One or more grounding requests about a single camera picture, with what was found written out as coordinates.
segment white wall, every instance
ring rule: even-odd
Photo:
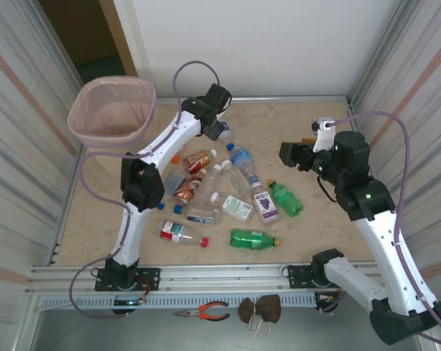
[[[237,96],[349,94],[400,0],[115,0],[139,76],[172,97],[200,59]],[[183,95],[210,85],[202,67]]]

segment bottle cap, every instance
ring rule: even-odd
[[[213,193],[211,196],[211,203],[215,203],[215,200],[217,200],[218,196],[219,196],[218,192]]]
[[[203,238],[203,239],[200,241],[200,246],[201,246],[201,247],[207,247],[207,245],[208,245],[208,238]]]
[[[183,211],[183,206],[181,205],[176,205],[175,208],[173,209],[173,212],[176,214],[181,214],[182,211]]]
[[[224,162],[222,162],[222,168],[227,167],[227,165],[231,165],[232,162],[229,159],[226,159]]]

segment white bottle cap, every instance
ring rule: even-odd
[[[211,203],[215,203],[215,200],[217,200],[218,196],[219,196],[218,192],[213,193],[211,196]]]
[[[226,159],[224,162],[222,162],[222,168],[227,167],[227,165],[231,165],[232,162],[229,159]]]

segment plastic bottle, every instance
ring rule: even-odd
[[[255,164],[248,150],[242,146],[235,146],[233,143],[227,145],[227,150],[230,152],[232,163],[238,167],[250,184],[259,181],[259,178],[256,176]]]
[[[224,214],[237,219],[240,222],[249,222],[255,214],[253,207],[232,195],[224,195],[215,192],[212,194],[211,202],[218,205]]]
[[[233,133],[228,127],[227,122],[221,122],[221,123],[223,124],[224,129],[222,133],[220,133],[218,139],[223,141],[226,145],[228,145],[233,142]]]
[[[245,198],[251,191],[251,185],[244,178],[243,173],[229,159],[222,162],[222,169],[226,172],[228,181],[233,185],[241,198]]]
[[[269,179],[267,185],[272,190],[272,197],[284,208],[285,213],[290,217],[297,216],[304,210],[303,203],[301,203],[285,185],[278,184],[273,179]]]
[[[203,178],[202,183],[196,190],[196,195],[194,197],[194,201],[196,203],[207,203],[211,202],[212,193],[215,190],[215,187],[219,183],[220,174],[222,172],[221,165],[214,165],[214,167],[207,171],[206,175]]]
[[[200,182],[203,180],[204,175],[207,173],[206,170],[201,169],[199,172],[194,174],[191,178],[185,181],[173,195],[176,205],[186,205],[194,197],[194,193],[199,187]]]
[[[280,246],[280,238],[272,238],[260,230],[232,229],[230,245],[252,250],[264,250],[268,247]]]
[[[257,214],[261,218],[261,221],[263,221],[264,224],[278,222],[280,220],[280,215],[267,189],[261,186],[259,181],[253,183],[251,187],[252,200],[256,206]]]
[[[189,246],[200,245],[201,247],[207,247],[208,245],[208,238],[198,234],[195,230],[189,227],[172,221],[164,221],[159,229],[160,238],[170,240],[175,244]]]
[[[190,157],[187,157],[183,160],[186,171],[189,174],[195,174],[201,168],[204,168],[206,165],[212,162],[217,156],[217,151],[212,148],[211,150],[202,150],[197,154],[194,154]]]
[[[204,224],[219,224],[222,220],[222,212],[216,206],[195,201],[188,203],[184,208],[176,205],[173,212],[185,214],[188,221]]]
[[[186,172],[184,170],[174,170],[163,182],[163,187],[165,188],[165,194],[163,195],[162,201],[157,205],[159,210],[165,207],[168,200],[175,194],[180,185],[186,180]]]

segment green bottle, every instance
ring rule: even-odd
[[[305,209],[303,203],[301,203],[285,185],[278,184],[273,179],[269,179],[267,185],[272,189],[272,197],[284,208],[290,217],[299,215],[300,212]]]
[[[271,246],[280,246],[280,238],[272,238],[260,230],[232,229],[230,245],[253,250],[264,250]]]

